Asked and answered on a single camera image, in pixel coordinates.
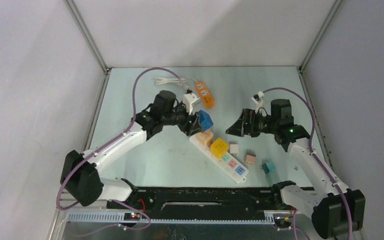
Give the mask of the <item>yellow cube socket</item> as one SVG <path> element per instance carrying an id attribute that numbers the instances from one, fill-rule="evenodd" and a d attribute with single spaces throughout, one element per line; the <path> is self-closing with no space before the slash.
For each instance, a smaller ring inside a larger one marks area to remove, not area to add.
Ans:
<path id="1" fill-rule="evenodd" d="M 224 141 L 222 138 L 217 138 L 211 145 L 210 145 L 210 153 L 217 159 L 221 159 L 229 149 L 229 144 Z"/>

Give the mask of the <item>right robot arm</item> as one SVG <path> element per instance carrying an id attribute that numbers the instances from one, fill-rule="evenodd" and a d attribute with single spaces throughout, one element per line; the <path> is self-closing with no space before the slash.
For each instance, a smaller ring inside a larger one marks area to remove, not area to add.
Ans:
<path id="1" fill-rule="evenodd" d="M 315 195 L 302 190 L 288 180 L 272 186 L 271 204 L 277 209 L 291 206 L 311 219 L 318 235 L 329 239 L 340 235 L 352 236 L 363 227 L 366 198 L 360 190 L 352 190 L 320 160 L 311 136 L 294 123 L 288 99 L 270 103 L 270 114 L 244 108 L 238 120 L 226 134 L 252 138 L 272 134 L 275 142 L 294 158 L 314 188 Z"/>

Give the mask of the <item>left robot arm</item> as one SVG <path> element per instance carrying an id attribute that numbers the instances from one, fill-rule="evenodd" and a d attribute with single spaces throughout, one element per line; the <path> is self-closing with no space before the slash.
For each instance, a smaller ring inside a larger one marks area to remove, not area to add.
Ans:
<path id="1" fill-rule="evenodd" d="M 145 143 L 165 126 L 177 126 L 186 136 L 200 132 L 200 113 L 193 107 L 198 97 L 190 90 L 178 101 L 168 90 L 160 91 L 144 110 L 134 112 L 127 128 L 98 148 L 82 153 L 72 150 L 64 160 L 60 184 L 77 204 L 87 207 L 97 200 L 119 201 L 125 208 L 133 208 L 138 202 L 134 186 L 125 179 L 101 177 L 102 172 L 121 156 Z"/>

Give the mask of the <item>white multicolour power strip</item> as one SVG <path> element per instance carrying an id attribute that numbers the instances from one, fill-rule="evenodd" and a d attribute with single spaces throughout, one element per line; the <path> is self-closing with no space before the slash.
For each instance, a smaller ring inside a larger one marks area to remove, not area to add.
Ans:
<path id="1" fill-rule="evenodd" d="M 249 170 L 240 163 L 234 156 L 227 153 L 221 157 L 221 159 L 217 159 L 210 153 L 210 147 L 206 147 L 201 145 L 197 138 L 197 134 L 191 136 L 189 141 L 207 158 L 211 163 L 217 166 L 220 170 L 222 170 L 227 176 L 229 176 L 234 182 L 240 184 L 245 182 L 247 179 L 247 175 L 249 174 Z"/>

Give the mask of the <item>blue cube socket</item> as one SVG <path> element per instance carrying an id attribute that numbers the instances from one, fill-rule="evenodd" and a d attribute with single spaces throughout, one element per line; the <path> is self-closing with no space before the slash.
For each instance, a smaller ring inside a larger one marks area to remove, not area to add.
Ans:
<path id="1" fill-rule="evenodd" d="M 211 119 L 211 116 L 204 110 L 199 110 L 198 114 L 199 114 L 199 124 L 201 126 L 201 131 L 205 132 L 209 130 L 214 125 Z"/>

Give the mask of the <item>beige cube socket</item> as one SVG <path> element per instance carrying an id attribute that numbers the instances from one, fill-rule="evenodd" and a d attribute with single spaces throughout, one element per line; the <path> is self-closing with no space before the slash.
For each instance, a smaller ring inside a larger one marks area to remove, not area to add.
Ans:
<path id="1" fill-rule="evenodd" d="M 214 133 L 211 130 L 207 129 L 204 132 L 199 132 L 196 135 L 196 139 L 201 145 L 210 147 L 213 143 Z"/>

